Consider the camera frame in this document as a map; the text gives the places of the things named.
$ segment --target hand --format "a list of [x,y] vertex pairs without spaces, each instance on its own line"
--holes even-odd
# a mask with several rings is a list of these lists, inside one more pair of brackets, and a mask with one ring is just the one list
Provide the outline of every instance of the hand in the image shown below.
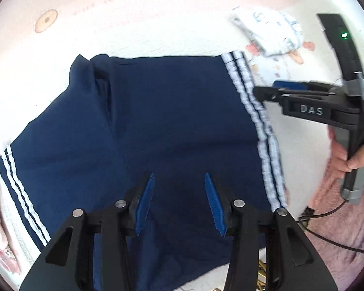
[[364,166],[364,145],[347,161],[348,153],[336,141],[334,130],[331,127],[329,127],[329,138],[331,139],[331,164],[333,166],[333,174],[336,178],[344,178],[345,173]]

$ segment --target navy blue shorts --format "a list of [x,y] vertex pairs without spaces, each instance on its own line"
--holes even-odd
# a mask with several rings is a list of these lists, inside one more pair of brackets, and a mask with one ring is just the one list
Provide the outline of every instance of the navy blue shorts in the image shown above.
[[211,172],[256,208],[286,206],[278,143],[240,52],[218,57],[78,56],[70,85],[5,150],[0,173],[42,249],[76,208],[156,188],[131,242],[137,290],[170,291],[229,262],[204,187]]

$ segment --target black cable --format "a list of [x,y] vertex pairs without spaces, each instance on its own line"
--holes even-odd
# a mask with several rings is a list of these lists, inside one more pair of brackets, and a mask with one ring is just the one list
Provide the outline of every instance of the black cable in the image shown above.
[[328,242],[332,245],[335,245],[337,247],[341,247],[341,248],[344,248],[346,250],[350,250],[350,251],[354,251],[354,252],[361,252],[362,254],[364,254],[364,250],[360,250],[358,248],[354,248],[354,247],[349,247],[349,246],[346,246],[346,245],[343,245],[343,244],[340,244],[340,243],[337,243],[335,241],[332,241],[332,240],[329,240],[327,239],[326,237],[323,237],[315,232],[313,232],[312,230],[309,230],[303,223],[304,222],[307,222],[309,221],[310,219],[316,219],[316,218],[323,218],[323,217],[327,217],[328,215],[331,215],[335,212],[337,212],[338,210],[340,210],[343,205],[345,205],[346,203],[348,202],[348,200],[344,200],[344,202],[342,204],[340,204],[337,208],[333,209],[332,211],[329,211],[329,212],[326,212],[326,213],[322,213],[320,215],[311,215],[311,214],[305,214],[305,215],[302,215],[300,218],[299,218],[299,221],[297,221],[297,223],[303,228],[303,230],[305,231],[308,231],[310,234],[318,237],[319,239],[325,241],[325,242]]
[[350,250],[350,251],[354,251],[354,252],[361,252],[362,254],[364,254],[364,250],[360,250],[358,248],[354,248],[354,247],[349,247],[349,246],[346,246],[346,245],[343,245],[343,244],[340,244],[340,243],[337,243],[337,242],[334,242],[334,241],[331,241],[315,232],[313,232],[312,230],[309,230],[307,227],[305,227],[302,223],[300,223],[301,227],[305,230],[305,231],[308,231],[309,233],[313,234],[314,236],[318,237],[319,239],[321,240],[324,240],[325,242],[328,242],[330,244],[333,244],[335,246],[338,246],[338,247],[341,247],[341,248],[345,248],[346,250]]

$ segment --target sleeve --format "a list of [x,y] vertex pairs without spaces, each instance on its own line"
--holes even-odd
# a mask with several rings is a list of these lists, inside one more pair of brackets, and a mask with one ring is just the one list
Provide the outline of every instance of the sleeve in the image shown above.
[[[342,203],[339,180],[331,171],[329,160],[325,176],[309,204],[316,214],[329,212]],[[309,229],[332,241],[364,250],[364,198],[357,206],[346,204],[328,217],[312,219]],[[346,290],[363,269],[364,254],[334,246],[310,233],[307,236],[324,260],[339,291]]]

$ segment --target white bedsheet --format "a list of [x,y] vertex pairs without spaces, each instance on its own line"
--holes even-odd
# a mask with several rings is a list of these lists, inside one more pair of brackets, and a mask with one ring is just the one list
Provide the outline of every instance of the white bedsheet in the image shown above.
[[[267,71],[256,70],[265,79],[273,78],[275,69],[280,78],[284,75],[290,80],[335,82],[340,79],[337,60],[316,13],[344,16],[364,65],[364,12],[356,0],[3,0],[0,4],[0,154],[29,121],[65,90],[70,65],[78,54],[90,59],[99,53],[141,57],[247,51],[249,42],[245,35],[229,21],[232,8],[239,5],[286,11],[301,23],[304,40],[315,45],[314,51],[298,50],[304,61],[302,65],[288,55],[278,61],[256,57],[257,69],[270,67]],[[267,104],[267,110],[280,144],[291,196],[289,210],[296,217],[323,175],[329,154],[326,127],[284,117],[274,104]],[[23,269],[21,276],[6,273],[3,276],[17,288],[38,256],[38,250],[17,213],[12,213],[16,211],[14,202],[3,185],[0,187],[2,219]],[[222,287],[226,268],[217,268],[182,289],[207,291]]]

